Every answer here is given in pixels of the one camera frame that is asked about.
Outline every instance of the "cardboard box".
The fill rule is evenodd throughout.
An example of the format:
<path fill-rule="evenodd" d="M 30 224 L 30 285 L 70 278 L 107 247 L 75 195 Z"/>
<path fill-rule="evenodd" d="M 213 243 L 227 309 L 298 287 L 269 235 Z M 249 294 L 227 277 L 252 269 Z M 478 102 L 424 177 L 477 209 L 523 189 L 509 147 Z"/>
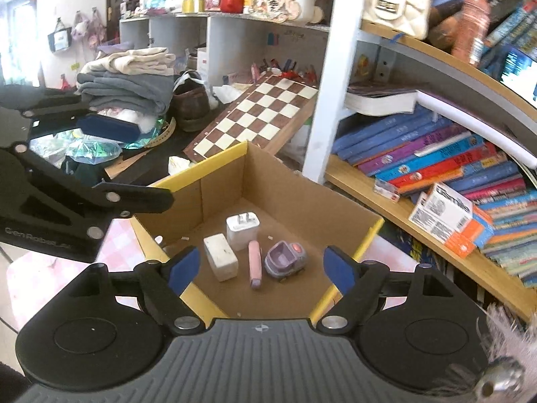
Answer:
<path fill-rule="evenodd" d="M 133 227 L 147 259 L 167 260 L 152 240 L 174 249 L 195 245 L 201 268 L 182 299 L 207 324 L 214 317 L 274 319 L 310 317 L 316 322 L 338 291 L 323 271 L 323 253 L 337 245 L 359 260 L 383 218 L 330 189 L 291 171 L 251 143 L 241 143 L 154 186 L 173 191 L 175 203 L 163 214 L 139 214 Z M 279 240 L 299 242 L 309 261 L 285 282 L 263 274 L 260 290 L 250 288 L 248 250 L 236 253 L 238 276 L 218 282 L 203 250 L 203 238 L 226 232 L 226 219 L 254 212 L 258 240 L 266 253 Z"/>
<path fill-rule="evenodd" d="M 409 220 L 460 257 L 483 247 L 494 235 L 492 218 L 443 183 L 421 194 Z"/>

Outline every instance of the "white power adapter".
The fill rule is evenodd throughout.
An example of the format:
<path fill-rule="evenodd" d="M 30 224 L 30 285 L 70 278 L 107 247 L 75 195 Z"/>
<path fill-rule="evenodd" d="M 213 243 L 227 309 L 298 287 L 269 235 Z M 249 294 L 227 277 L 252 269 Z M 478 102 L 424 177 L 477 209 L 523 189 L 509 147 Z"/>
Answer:
<path fill-rule="evenodd" d="M 203 239 L 210 268 L 218 281 L 237 277 L 238 259 L 222 233 Z"/>
<path fill-rule="evenodd" d="M 226 220 L 227 240 L 231 248 L 239 252 L 248 247 L 251 240 L 257 240 L 259 218 L 253 212 L 230 216 Z"/>

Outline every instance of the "white purse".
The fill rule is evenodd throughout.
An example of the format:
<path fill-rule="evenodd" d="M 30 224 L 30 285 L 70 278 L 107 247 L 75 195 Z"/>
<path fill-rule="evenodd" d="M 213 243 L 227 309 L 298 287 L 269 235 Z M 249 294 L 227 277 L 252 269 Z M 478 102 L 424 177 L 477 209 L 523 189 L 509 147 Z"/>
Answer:
<path fill-rule="evenodd" d="M 423 40 L 430 9 L 431 0 L 365 0 L 362 18 Z"/>

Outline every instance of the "wooden shelf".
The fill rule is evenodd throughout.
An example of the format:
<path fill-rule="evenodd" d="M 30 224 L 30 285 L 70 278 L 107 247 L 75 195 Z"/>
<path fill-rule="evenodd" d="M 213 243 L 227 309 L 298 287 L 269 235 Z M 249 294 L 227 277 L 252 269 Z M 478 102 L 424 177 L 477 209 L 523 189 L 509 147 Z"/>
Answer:
<path fill-rule="evenodd" d="M 398 32 L 393 31 L 387 27 L 368 23 L 367 21 L 362 22 L 361 30 L 362 32 L 366 32 L 390 40 L 396 34 L 398 34 Z M 437 68 L 442 72 L 445 72 L 443 70 L 445 69 L 445 66 L 447 66 L 464 73 L 468 77 L 477 80 L 488 90 L 491 90 L 494 93 L 498 94 L 500 97 L 506 99 L 509 103 L 515 106 L 516 109 L 520 110 L 533 121 L 537 121 L 537 109 L 533 107 L 530 103 L 528 103 L 526 100 L 524 100 L 521 96 L 516 94 L 514 91 L 511 91 L 507 86 L 501 84 L 497 80 L 481 72 L 477 68 L 474 68 L 473 66 L 453 57 L 452 55 L 442 50 L 439 50 L 438 48 L 435 48 L 429 44 L 426 44 L 425 42 L 419 41 L 409 36 L 402 36 L 397 42 L 382 43 L 381 45 L 383 47 L 387 47 L 398 52 L 401 51 L 400 45 L 405 45 L 412 50 L 419 51 L 426 56 L 434 58 L 439 63 L 444 64 L 444 68 L 440 68 L 439 66 L 437 66 Z"/>
<path fill-rule="evenodd" d="M 511 307 L 520 317 L 528 321 L 537 311 L 537 291 L 525 288 L 517 277 L 509 276 L 502 268 L 496 266 L 478 251 L 466 259 L 457 257 L 427 232 L 412 224 L 408 218 L 413 209 L 409 199 L 393 203 L 387 198 L 373 192 L 374 179 L 366 177 L 347 162 L 337 156 L 330 156 L 326 180 L 343 189 L 360 202 L 377 211 L 386 219 L 398 225 L 435 253 L 457 267 L 468 277 L 489 291 L 498 300 Z"/>

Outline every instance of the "purple toy car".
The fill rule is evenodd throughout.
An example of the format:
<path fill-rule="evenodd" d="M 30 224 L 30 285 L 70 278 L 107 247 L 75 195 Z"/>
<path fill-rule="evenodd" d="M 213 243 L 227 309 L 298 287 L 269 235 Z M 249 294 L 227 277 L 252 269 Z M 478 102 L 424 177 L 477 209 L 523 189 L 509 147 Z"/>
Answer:
<path fill-rule="evenodd" d="M 273 246 L 265 257 L 265 270 L 278 280 L 299 272 L 308 260 L 304 247 L 297 242 L 291 244 L 281 240 Z"/>

